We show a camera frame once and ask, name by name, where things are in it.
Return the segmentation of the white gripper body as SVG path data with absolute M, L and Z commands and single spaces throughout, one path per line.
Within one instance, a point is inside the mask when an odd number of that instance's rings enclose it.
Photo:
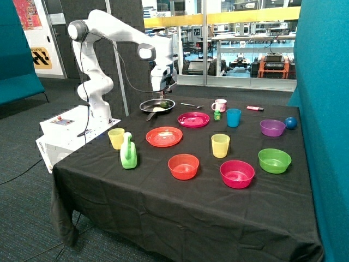
M 173 66 L 156 65 L 151 70 L 151 83 L 154 92 L 172 89 L 177 84 L 177 71 Z

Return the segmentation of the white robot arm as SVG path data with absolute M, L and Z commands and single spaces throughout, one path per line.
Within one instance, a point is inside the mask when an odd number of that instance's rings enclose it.
M 159 35 L 150 37 L 101 10 L 92 10 L 85 20 L 71 22 L 68 33 L 79 68 L 89 77 L 88 81 L 78 87 L 78 94 L 88 102 L 93 119 L 98 122 L 112 121 L 110 106 L 102 96 L 113 89 L 113 81 L 100 68 L 93 47 L 94 43 L 101 38 L 138 44 L 139 58 L 143 61 L 155 62 L 155 67 L 151 71 L 154 92 L 170 90 L 177 83 L 173 45 L 169 37 Z

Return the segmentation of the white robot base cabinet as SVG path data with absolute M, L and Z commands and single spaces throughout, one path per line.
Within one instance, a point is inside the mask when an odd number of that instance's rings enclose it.
M 52 173 L 56 163 L 118 122 L 120 120 L 115 118 L 105 123 L 97 121 L 91 110 L 85 105 L 79 105 L 40 122 L 43 135 L 36 139 L 36 144 L 48 172 Z

